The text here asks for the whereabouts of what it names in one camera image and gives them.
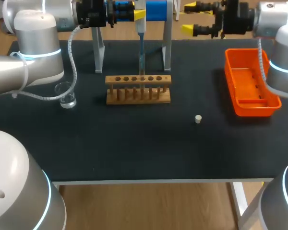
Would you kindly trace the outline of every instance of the small glass beaker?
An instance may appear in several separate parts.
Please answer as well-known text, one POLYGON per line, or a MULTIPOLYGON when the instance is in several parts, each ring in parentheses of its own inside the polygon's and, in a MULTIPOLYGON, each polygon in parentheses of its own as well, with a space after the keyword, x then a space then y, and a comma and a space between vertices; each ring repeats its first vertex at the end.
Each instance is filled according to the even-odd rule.
MULTIPOLYGON (((61 95, 62 93, 66 92, 72 84, 69 81, 63 81, 56 85, 54 91, 57 95, 61 95)), ((65 97, 61 97, 59 99, 61 106, 64 109, 70 109, 76 106, 77 100, 75 97, 74 91, 70 91, 65 97)))

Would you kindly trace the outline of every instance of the metal stand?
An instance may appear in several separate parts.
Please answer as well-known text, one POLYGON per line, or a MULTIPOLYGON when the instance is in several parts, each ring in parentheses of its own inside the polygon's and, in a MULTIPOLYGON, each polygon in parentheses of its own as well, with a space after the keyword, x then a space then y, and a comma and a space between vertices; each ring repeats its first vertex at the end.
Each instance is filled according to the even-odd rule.
POLYGON ((180 13, 180 0, 173 0, 174 1, 174 8, 176 13, 176 21, 179 20, 179 13, 180 13))
POLYGON ((238 217, 238 229, 249 230, 259 218, 258 206, 261 194, 268 183, 264 183, 253 201, 248 206, 242 182, 230 183, 238 217))
MULTIPOLYGON (((173 17, 173 0, 167 0, 167 20, 164 22, 162 55, 164 71, 171 70, 171 49, 172 49, 172 17, 173 17)), ((99 27, 92 28, 93 50, 95 59, 95 72, 101 73, 104 61, 105 46, 102 40, 99 27)))
POLYGON ((167 0, 167 20, 164 22, 162 55, 164 71, 171 71, 173 0, 167 0))
POLYGON ((104 63, 105 46, 102 40, 100 27, 92 28, 92 37, 93 37, 94 59, 95 59, 95 72, 101 73, 102 66, 104 63))

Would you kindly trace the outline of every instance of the test tube rack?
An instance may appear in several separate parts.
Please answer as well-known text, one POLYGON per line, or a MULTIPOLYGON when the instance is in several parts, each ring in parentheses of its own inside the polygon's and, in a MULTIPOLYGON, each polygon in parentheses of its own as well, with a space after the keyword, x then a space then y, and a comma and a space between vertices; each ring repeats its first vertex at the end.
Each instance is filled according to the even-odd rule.
POLYGON ((106 76, 107 104, 170 103, 171 75, 106 76))

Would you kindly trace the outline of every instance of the black mat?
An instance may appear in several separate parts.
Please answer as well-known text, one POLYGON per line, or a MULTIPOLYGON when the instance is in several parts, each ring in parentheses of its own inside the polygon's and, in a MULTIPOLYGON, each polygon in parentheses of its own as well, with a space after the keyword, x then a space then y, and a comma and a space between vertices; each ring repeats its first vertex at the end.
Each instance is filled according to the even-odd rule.
MULTIPOLYGON (((264 43, 268 53, 271 44, 264 43)), ((64 80, 72 78, 66 45, 64 80)), ((147 74, 162 73, 158 45, 146 43, 147 74)), ((92 43, 74 42, 75 109, 0 97, 0 130, 19 139, 51 180, 271 178, 288 164, 288 100, 271 118, 242 119, 229 98, 224 51, 255 41, 173 41, 172 102, 158 105, 106 106, 104 76, 138 74, 138 43, 105 46, 103 74, 95 74, 92 43)), ((29 90, 53 95, 55 84, 29 90)))

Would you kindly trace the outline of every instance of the orange plastic basket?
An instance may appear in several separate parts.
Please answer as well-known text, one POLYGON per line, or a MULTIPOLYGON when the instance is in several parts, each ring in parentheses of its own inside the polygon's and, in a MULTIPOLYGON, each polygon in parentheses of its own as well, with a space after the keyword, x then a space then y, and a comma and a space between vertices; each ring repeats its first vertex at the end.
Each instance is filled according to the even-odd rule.
MULTIPOLYGON (((271 116, 282 106, 280 98, 264 85, 258 49, 228 49, 225 58, 226 80, 238 116, 271 116)), ((264 51, 263 61, 267 75, 269 60, 264 51)))

